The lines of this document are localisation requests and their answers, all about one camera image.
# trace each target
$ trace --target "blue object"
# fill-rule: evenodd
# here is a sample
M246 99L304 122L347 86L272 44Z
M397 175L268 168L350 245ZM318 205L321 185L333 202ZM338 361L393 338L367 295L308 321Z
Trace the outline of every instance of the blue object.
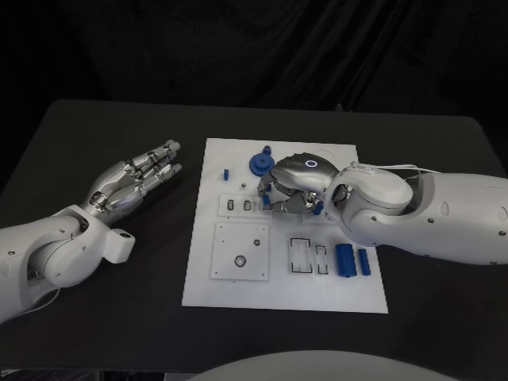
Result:
M354 247L351 244L337 245L338 275L347 278L357 276Z
M369 264L367 250L360 248L360 262L361 262L361 273L364 275L371 275L371 265Z
M324 207L325 207L324 202L320 201L320 202L318 202L318 205L315 206L315 209L314 209L314 214L315 214L317 216L318 216L318 215L321 214L321 212L324 211Z
M252 157L249 165L252 167L252 173L259 177L263 177L266 172L273 168L275 160L272 157L272 147L269 145L263 148L263 153L257 153Z

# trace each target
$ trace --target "table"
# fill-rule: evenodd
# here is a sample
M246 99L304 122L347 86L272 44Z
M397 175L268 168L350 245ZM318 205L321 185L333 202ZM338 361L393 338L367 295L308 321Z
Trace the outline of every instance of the table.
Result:
M328 349L447 375L508 375L508 266L380 247L390 314L181 306L208 137L357 144L364 163L506 175L467 117L55 102L0 196L0 228L80 204L106 168L171 138L184 170L117 224L138 239L129 262L104 261L47 309L0 325L0 368L198 372Z

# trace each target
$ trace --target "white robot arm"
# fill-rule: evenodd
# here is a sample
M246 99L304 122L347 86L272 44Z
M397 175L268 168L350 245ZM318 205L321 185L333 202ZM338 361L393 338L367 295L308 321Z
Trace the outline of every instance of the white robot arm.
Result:
M403 179L386 169L434 173ZM444 174L412 165L353 163L338 171L311 154L281 160L263 176L291 196L273 212L311 213L320 202L344 234L363 246L389 244L465 264L508 264L508 179Z
M172 165L172 140L133 160L115 164L94 182L86 202L52 217L0 229L0 323L27 312L42 296L71 287L106 258L129 259L135 237L110 225L142 204L143 197L181 170Z

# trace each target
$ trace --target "circular cutout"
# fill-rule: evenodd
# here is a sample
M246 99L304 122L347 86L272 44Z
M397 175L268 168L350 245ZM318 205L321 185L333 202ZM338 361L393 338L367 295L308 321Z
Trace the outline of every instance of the circular cutout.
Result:
M246 265L246 257L244 256L237 256L237 258L236 258L236 265L239 267L243 267Z

